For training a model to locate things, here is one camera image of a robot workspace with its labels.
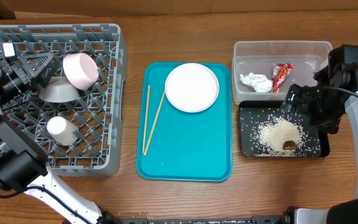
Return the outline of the grey bowl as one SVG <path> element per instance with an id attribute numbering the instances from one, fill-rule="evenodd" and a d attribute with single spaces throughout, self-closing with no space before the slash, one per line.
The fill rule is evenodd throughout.
<path id="1" fill-rule="evenodd" d="M 50 103 L 66 103 L 79 96 L 77 89 L 66 77 L 52 77 L 48 85 L 39 90 L 39 98 Z"/>

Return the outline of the red snack wrapper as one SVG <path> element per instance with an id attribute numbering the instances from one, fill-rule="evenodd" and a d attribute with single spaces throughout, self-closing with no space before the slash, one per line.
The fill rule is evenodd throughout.
<path id="1" fill-rule="evenodd" d="M 294 69 L 292 63 L 275 63 L 273 68 L 273 87 L 272 92 L 277 93 L 282 83 L 287 79 L 291 71 Z"/>

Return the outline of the white paper cup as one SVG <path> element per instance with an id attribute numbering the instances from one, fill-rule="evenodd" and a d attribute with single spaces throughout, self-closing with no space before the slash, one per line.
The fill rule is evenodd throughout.
<path id="1" fill-rule="evenodd" d="M 62 146 L 69 146 L 78 139 L 74 134 L 77 130 L 78 127 L 75 124 L 61 116 L 55 116 L 47 123 L 49 135 Z"/>

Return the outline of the white tissue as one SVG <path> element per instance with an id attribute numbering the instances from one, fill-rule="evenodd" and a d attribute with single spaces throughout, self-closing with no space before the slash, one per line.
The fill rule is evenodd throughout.
<path id="1" fill-rule="evenodd" d="M 263 74 L 254 74 L 252 72 L 248 75 L 240 74 L 240 81 L 253 88 L 255 92 L 271 92 L 273 88 L 273 81 Z"/>

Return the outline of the wooden chopstick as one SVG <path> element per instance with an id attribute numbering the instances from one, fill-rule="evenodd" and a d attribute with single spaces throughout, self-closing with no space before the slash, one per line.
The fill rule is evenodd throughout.
<path id="1" fill-rule="evenodd" d="M 162 97 L 161 97 L 161 100 L 160 100 L 160 103 L 159 103 L 159 106 L 158 106 L 158 109 L 157 109 L 157 112 L 156 112 L 156 115 L 155 115 L 155 118 L 154 118 L 152 129 L 150 131 L 149 138 L 148 138 L 146 148 L 145 148 L 145 151 L 144 151 L 144 156 L 146 156 L 147 153 L 148 153 L 150 143 L 151 143 L 151 140 L 152 140 L 152 136 L 154 134 L 154 130 L 155 130 L 155 127 L 156 127 L 156 124 L 157 124 L 157 121 L 158 121 L 158 117 L 159 117 L 159 114 L 160 114 L 160 111 L 161 111 L 161 108 L 162 108 L 162 105 L 163 105 L 164 98 L 165 98 L 165 90 L 162 93 Z"/>
<path id="2" fill-rule="evenodd" d="M 143 146 L 142 146 L 142 153 L 145 152 L 145 139 L 147 134 L 147 122 L 148 122 L 148 112 L 149 112 L 149 98 L 150 98 L 150 85 L 147 87 L 147 101 L 146 101 L 146 107 L 145 107 L 145 120 L 144 120 L 144 135 L 143 135 Z"/>

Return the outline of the large white plate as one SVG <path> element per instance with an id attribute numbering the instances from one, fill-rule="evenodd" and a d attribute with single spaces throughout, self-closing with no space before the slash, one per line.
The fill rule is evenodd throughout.
<path id="1" fill-rule="evenodd" d="M 211 107 L 219 95 L 215 73 L 199 63 L 184 63 L 174 68 L 165 81 L 165 96 L 178 110 L 198 113 Z"/>

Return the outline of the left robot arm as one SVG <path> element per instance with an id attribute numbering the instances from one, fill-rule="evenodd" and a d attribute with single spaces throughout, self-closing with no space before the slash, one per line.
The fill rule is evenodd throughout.
<path id="1" fill-rule="evenodd" d="M 0 55 L 0 189 L 4 198 L 25 193 L 63 216 L 68 223 L 115 223 L 116 219 L 54 174 L 45 151 L 12 124 L 2 105 L 21 93 L 45 87 L 60 62 L 51 53 Z"/>

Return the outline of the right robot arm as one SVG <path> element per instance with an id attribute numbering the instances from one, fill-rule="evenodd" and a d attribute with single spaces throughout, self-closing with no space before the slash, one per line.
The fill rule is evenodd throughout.
<path id="1" fill-rule="evenodd" d="M 281 108 L 291 113 L 303 113 L 310 126 L 329 134 L 338 132 L 343 114 L 352 128 L 357 166 L 354 200 L 332 206 L 328 210 L 294 208 L 287 211 L 285 223 L 358 223 L 358 63 L 338 62 L 315 73 L 316 86 L 293 84 Z"/>

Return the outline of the clear plastic waste bin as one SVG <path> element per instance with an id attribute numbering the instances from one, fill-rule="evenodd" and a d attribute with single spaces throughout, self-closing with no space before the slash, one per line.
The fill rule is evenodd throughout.
<path id="1" fill-rule="evenodd" d="M 328 53 L 333 49 L 326 41 L 270 40 L 240 41 L 234 45 L 232 60 L 232 90 L 234 102 L 283 100 L 292 84 L 315 86 L 314 73 L 328 64 Z M 241 75 L 265 75 L 272 79 L 278 63 L 290 63 L 293 70 L 277 93 L 258 93 L 241 82 Z"/>

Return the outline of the brown food scrap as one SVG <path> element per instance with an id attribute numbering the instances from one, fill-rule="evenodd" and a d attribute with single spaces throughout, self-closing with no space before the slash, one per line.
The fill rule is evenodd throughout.
<path id="1" fill-rule="evenodd" d="M 286 141 L 283 143 L 283 150 L 294 151 L 296 149 L 298 149 L 298 146 L 294 141 Z"/>

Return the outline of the grey plastic dish rack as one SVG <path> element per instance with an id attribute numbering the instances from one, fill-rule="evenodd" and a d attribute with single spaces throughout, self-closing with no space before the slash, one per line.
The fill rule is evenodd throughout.
<path id="1" fill-rule="evenodd" d="M 88 54 L 97 65 L 98 81 L 77 99 L 49 103 L 37 92 L 15 97 L 2 112 L 48 155 L 62 176 L 112 176 L 119 170 L 122 142 L 122 95 L 127 79 L 128 46 L 117 24 L 0 25 L 2 44 L 13 42 L 19 54 L 51 53 L 58 60 Z M 76 125 L 76 141 L 57 143 L 47 123 L 60 116 Z"/>

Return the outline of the teal plastic tray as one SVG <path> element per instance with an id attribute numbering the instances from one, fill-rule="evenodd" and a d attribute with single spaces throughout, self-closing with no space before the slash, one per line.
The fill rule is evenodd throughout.
<path id="1" fill-rule="evenodd" d="M 154 62 L 144 72 L 137 140 L 138 173 L 145 179 L 222 182 L 232 171 L 231 74 L 206 63 L 218 78 L 219 95 L 199 113 L 176 109 L 165 97 L 146 156 L 142 153 L 147 87 L 150 85 L 147 144 L 168 74 L 178 62 Z"/>

